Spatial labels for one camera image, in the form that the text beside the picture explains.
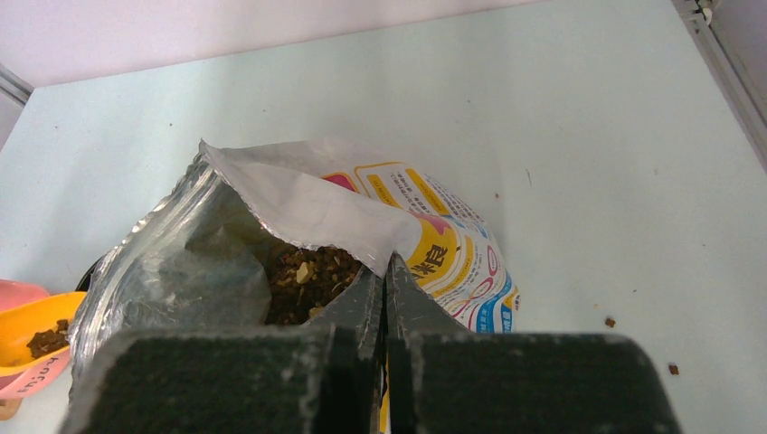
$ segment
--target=white tabletop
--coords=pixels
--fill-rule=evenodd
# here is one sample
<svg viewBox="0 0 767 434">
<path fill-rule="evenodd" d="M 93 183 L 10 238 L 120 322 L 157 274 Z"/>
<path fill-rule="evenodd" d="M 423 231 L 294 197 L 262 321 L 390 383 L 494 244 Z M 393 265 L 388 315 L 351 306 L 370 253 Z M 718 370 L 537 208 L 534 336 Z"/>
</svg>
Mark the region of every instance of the white tabletop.
<svg viewBox="0 0 767 434">
<path fill-rule="evenodd" d="M 613 316 L 686 432 L 764 432 L 767 175 L 668 0 L 543 2 L 38 89 L 0 153 L 0 276 L 73 289 L 200 137 L 326 134 L 487 218 L 517 330 Z M 0 430 L 52 432 L 67 381 Z"/>
</svg>

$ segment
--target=pink container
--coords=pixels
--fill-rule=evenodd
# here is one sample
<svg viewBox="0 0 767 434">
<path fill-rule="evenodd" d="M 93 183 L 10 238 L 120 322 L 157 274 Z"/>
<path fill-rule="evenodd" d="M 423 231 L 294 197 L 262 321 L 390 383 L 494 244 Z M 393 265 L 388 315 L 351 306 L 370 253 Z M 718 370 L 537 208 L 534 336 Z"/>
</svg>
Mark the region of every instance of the pink container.
<svg viewBox="0 0 767 434">
<path fill-rule="evenodd" d="M 48 291 L 43 287 L 0 279 L 0 311 L 19 307 L 45 297 L 48 297 Z M 25 398 L 39 392 L 55 380 L 69 362 L 70 352 L 68 350 L 56 357 L 43 360 L 23 373 L 0 377 L 0 400 Z"/>
</svg>

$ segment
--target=yellow scoop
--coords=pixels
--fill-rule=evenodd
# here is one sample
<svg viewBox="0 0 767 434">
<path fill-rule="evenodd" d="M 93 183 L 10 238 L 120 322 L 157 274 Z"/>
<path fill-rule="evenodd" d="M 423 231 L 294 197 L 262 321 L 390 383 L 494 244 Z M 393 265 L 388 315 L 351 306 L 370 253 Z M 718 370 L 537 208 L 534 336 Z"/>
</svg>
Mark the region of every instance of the yellow scoop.
<svg viewBox="0 0 767 434">
<path fill-rule="evenodd" d="M 67 345 L 38 359 L 32 358 L 26 346 L 35 333 L 56 330 L 56 321 L 74 318 L 85 292 L 69 292 L 46 297 L 32 303 L 0 312 L 0 377 L 15 375 L 56 354 L 69 351 Z"/>
</svg>

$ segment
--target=pink plastic bowl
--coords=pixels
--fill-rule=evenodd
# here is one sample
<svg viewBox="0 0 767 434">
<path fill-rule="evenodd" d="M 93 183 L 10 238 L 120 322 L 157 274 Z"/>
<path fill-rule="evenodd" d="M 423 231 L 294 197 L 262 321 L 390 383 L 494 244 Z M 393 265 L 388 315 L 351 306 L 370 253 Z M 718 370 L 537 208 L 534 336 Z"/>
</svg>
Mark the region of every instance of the pink plastic bowl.
<svg viewBox="0 0 767 434">
<path fill-rule="evenodd" d="M 48 291 L 43 287 L 0 279 L 0 311 L 45 297 L 48 297 Z M 65 351 L 56 357 L 43 360 L 23 373 L 0 377 L 0 400 L 25 398 L 39 392 L 55 380 L 69 362 L 70 352 Z"/>
</svg>

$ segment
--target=table surface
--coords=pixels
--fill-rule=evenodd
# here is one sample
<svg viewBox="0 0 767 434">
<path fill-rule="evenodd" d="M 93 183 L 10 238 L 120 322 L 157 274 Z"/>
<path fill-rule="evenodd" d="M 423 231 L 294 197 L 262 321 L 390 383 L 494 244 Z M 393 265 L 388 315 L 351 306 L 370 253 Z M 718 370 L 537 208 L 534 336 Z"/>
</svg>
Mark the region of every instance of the table surface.
<svg viewBox="0 0 767 434">
<path fill-rule="evenodd" d="M 668 0 L 557 0 L 38 89 L 0 153 L 0 276 L 73 289 L 200 137 L 327 134 L 486 217 L 517 330 L 628 335 L 686 432 L 764 432 L 767 175 Z M 53 432 L 69 381 L 0 431 Z"/>
</svg>

